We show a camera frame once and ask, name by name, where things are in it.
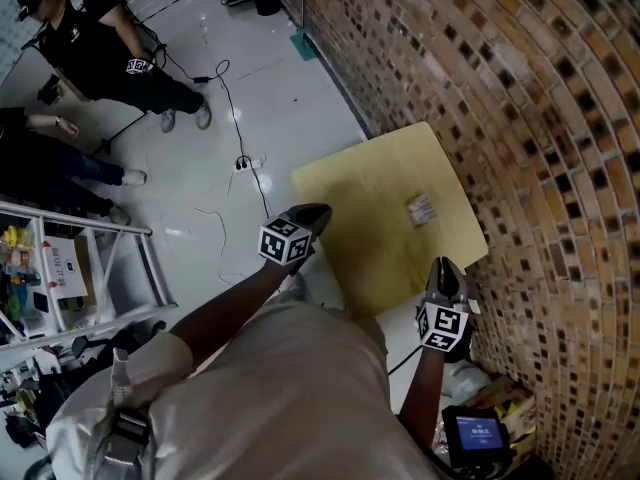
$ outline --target beige shirt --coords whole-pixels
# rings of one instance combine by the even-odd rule
[[[157,443],[157,480],[435,479],[389,407],[385,359],[338,312],[263,308],[213,363],[162,333],[128,364]],[[58,478],[82,478],[109,371],[83,384],[47,429]]]

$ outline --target white metal frame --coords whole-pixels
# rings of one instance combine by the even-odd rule
[[[166,292],[158,276],[158,270],[155,265],[153,256],[151,255],[148,243],[148,237],[152,233],[150,229],[138,228],[133,226],[121,226],[118,224],[113,224],[111,222],[102,222],[92,219],[83,219],[80,217],[62,215],[60,213],[39,210],[36,208],[30,208],[27,206],[2,201],[0,201],[0,213],[25,219],[31,219],[30,228],[34,234],[34,246],[37,256],[37,265],[40,267],[38,272],[41,277],[40,289],[47,297],[50,311],[50,314],[43,314],[45,315],[45,324],[47,326],[49,335],[36,339],[29,339],[28,336],[23,335],[0,311],[0,320],[2,320],[2,322],[16,337],[13,342],[7,345],[0,346],[0,354],[3,354],[7,351],[24,351],[26,349],[40,348],[45,345],[52,345],[61,341],[71,340],[79,336],[86,336],[90,334],[105,332],[110,329],[122,328],[132,322],[140,322],[149,318],[161,316],[167,311],[173,310],[177,307],[176,304],[168,302]],[[56,297],[53,295],[51,288],[49,287],[49,282],[53,279],[53,276],[51,275],[51,272],[49,272],[47,261],[45,259],[43,251],[45,221],[84,228],[82,234],[84,234],[87,238],[90,251],[94,251],[93,257],[91,256],[90,252],[90,260],[92,260],[92,278],[94,280],[94,289],[96,295],[94,325],[77,330],[67,329],[67,324],[65,322],[62,310],[60,309],[60,304]],[[97,245],[95,243],[95,231],[107,231],[116,233],[116,238],[111,246],[111,252],[104,269],[101,265]],[[147,277],[147,281],[149,282],[151,295],[153,299],[155,299],[155,304],[143,305],[138,308],[134,308],[123,315],[118,316],[115,313],[113,304],[109,296],[108,281],[116,256],[118,244],[121,243],[121,238],[124,235],[132,235],[134,237],[134,242],[136,243],[136,247],[134,248],[135,254],[139,256],[141,265],[144,266],[146,264],[146,266],[148,267],[148,269],[145,269],[145,274]],[[95,282],[96,277],[98,278],[98,285],[96,285]]]

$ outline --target yellow table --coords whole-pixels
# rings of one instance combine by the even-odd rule
[[[378,315],[423,291],[437,256],[467,267],[487,254],[471,205],[427,123],[318,160],[292,179],[301,203],[333,208],[322,247],[356,315]],[[421,194],[436,216],[415,227],[407,205]]]

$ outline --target device screen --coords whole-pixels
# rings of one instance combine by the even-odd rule
[[[456,416],[462,448],[465,450],[491,450],[502,448],[498,422],[490,418]]]

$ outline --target man in black shirt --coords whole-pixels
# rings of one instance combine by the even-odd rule
[[[80,132],[74,123],[59,116],[26,115],[24,108],[0,109],[0,192],[39,204],[79,208],[109,216],[116,224],[129,224],[131,219],[122,208],[70,178],[143,185],[147,175],[89,158],[60,140],[31,131],[48,127],[58,127],[73,139]]]
[[[29,0],[27,9],[46,23],[39,42],[42,55],[86,97],[162,114],[165,133],[175,125],[176,110],[195,114],[201,130],[209,126],[211,111],[200,93],[156,66],[127,72],[131,59],[150,62],[152,56],[120,0]]]

